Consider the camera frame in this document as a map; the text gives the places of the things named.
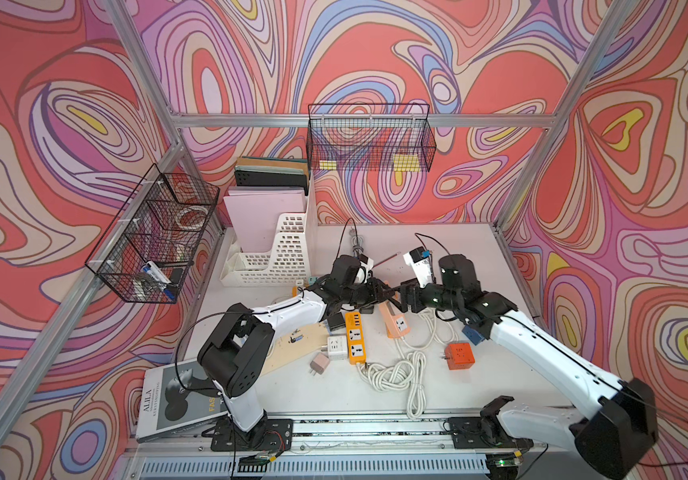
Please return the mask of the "black charger plug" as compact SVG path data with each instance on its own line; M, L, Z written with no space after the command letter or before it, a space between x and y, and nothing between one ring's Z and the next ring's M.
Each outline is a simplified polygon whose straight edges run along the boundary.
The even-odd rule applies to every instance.
M342 312L337 312L328 317L326 324L330 333L343 331L346 329L346 319Z

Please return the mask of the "blue cube socket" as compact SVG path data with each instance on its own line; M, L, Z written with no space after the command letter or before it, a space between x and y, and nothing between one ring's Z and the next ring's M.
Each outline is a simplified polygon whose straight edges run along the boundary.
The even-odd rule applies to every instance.
M463 327L462 333L473 345L479 345L485 341L485 338L469 325Z

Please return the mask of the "white cube socket adapter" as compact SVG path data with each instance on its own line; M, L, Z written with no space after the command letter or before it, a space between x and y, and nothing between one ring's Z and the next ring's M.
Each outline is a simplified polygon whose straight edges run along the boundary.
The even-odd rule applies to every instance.
M347 337L344 335L329 336L326 354L330 360L347 360L349 358Z

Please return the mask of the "yellow power strip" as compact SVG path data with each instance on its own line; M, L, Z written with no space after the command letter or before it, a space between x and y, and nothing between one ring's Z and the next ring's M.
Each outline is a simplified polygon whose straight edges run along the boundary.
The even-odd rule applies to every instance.
M359 312L347 312L344 318L349 363L351 365L364 364L366 362L366 345L362 316Z

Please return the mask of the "orange cube socket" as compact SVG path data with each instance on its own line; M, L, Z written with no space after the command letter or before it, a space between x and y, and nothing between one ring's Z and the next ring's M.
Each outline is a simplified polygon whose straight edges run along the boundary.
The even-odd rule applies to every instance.
M476 363L472 345L466 342L449 343L445 347L444 358L451 371L467 370Z

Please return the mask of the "pink power strip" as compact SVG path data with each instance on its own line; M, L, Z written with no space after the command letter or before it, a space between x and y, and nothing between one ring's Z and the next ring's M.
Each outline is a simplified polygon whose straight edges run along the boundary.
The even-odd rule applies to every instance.
M404 338L411 332L405 315L390 301L379 305L379 311L384 320L387 336L391 339Z

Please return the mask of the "pink small plug adapter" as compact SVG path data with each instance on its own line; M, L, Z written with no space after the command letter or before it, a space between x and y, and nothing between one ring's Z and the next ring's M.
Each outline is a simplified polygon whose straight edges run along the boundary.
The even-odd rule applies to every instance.
M322 375L330 366L331 360L325 353L318 353L310 362L310 373L312 375Z

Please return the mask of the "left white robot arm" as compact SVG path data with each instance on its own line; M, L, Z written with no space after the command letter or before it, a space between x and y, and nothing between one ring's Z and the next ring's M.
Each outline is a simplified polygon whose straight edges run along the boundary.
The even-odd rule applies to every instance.
M197 361L222 394L233 428L252 434L265 422L254 385L270 347L282 336L320 323L345 306L370 308L393 294L359 258L341 255L330 273L295 297L266 307L230 306L200 348Z

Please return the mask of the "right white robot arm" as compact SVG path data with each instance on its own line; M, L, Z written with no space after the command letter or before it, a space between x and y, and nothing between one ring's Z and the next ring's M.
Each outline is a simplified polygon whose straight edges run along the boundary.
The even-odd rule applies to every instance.
M623 381L594 365L508 298L483 290L466 256L440 258L440 282L433 280L428 251L417 248L404 261L415 277L399 287L401 310L450 312L452 319L516 355L571 403L568 408L533 407L501 395L480 412L487 442L527 439L573 450L609 479L625 478L657 442L655 396L646 383Z

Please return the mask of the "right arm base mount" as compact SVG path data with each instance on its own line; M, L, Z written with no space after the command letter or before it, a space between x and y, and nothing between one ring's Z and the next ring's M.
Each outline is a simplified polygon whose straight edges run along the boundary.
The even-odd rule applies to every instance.
M517 449L528 451L531 439L507 434L497 420L488 417L450 417L444 427L456 449Z

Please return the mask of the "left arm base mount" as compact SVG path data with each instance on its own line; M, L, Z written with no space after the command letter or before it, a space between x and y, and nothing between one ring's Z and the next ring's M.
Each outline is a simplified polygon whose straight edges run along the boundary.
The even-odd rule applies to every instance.
M214 452L266 451L281 453L292 447L294 421L290 418L263 419L249 432L240 430L227 416L210 430Z

